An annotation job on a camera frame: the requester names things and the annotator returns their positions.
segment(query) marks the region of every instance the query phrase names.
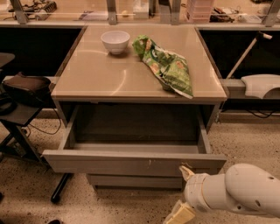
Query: chair wheel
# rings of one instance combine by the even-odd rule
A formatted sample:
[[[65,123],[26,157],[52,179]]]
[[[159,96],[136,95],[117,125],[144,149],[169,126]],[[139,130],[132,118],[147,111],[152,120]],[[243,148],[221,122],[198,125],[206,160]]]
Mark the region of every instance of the chair wheel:
[[[61,220],[51,220],[49,223],[47,224],[62,224]]]
[[[60,196],[59,196],[59,195],[54,196],[54,197],[51,198],[51,202],[52,202],[53,204],[56,204],[56,203],[58,203],[59,201],[60,201]]]

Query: lower drawer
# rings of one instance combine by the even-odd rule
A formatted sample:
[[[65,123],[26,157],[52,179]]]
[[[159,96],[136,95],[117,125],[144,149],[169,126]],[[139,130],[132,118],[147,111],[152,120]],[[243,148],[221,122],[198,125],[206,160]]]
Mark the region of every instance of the lower drawer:
[[[131,177],[131,176],[102,176],[87,174],[87,181],[94,188],[98,187],[141,187],[141,188],[164,188],[183,189],[182,178],[162,178],[162,177]]]

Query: chair leg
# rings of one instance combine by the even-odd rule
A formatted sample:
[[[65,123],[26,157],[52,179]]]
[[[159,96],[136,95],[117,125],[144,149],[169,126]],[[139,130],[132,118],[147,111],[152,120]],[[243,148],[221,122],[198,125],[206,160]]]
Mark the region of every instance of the chair leg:
[[[24,149],[24,157],[29,158],[31,160],[35,160],[40,162],[44,167],[47,165],[42,160],[41,156],[37,153],[36,149],[32,146],[30,140],[22,131],[21,127],[17,126],[15,123],[1,121],[3,126],[10,132],[10,134],[6,137],[8,140],[11,138],[10,135],[17,140],[17,142],[23,147]]]
[[[54,190],[51,202],[52,203],[58,203],[60,201],[60,193],[63,190],[65,184],[67,183],[68,179],[72,176],[72,173],[64,173],[59,184],[57,185],[56,189]]]
[[[0,192],[0,202],[3,199],[3,194]]]

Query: desk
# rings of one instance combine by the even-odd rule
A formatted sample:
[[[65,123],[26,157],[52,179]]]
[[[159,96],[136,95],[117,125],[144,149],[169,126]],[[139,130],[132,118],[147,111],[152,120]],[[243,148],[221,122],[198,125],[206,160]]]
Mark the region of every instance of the desk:
[[[100,36],[123,30],[126,52],[113,56]],[[146,34],[157,45],[185,56],[194,97],[162,89],[133,52]],[[43,156],[56,172],[82,172],[93,186],[183,187],[180,165],[217,173],[226,162],[212,154],[207,132],[227,95],[193,25],[89,26],[52,98],[66,125],[58,150]]]

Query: white bowl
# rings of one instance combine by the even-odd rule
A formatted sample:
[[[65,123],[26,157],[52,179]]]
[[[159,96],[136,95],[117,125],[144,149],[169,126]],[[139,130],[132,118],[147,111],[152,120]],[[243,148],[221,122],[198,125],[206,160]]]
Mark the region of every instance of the white bowl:
[[[130,42],[130,35],[125,31],[107,31],[101,35],[105,48],[113,54],[122,53]]]

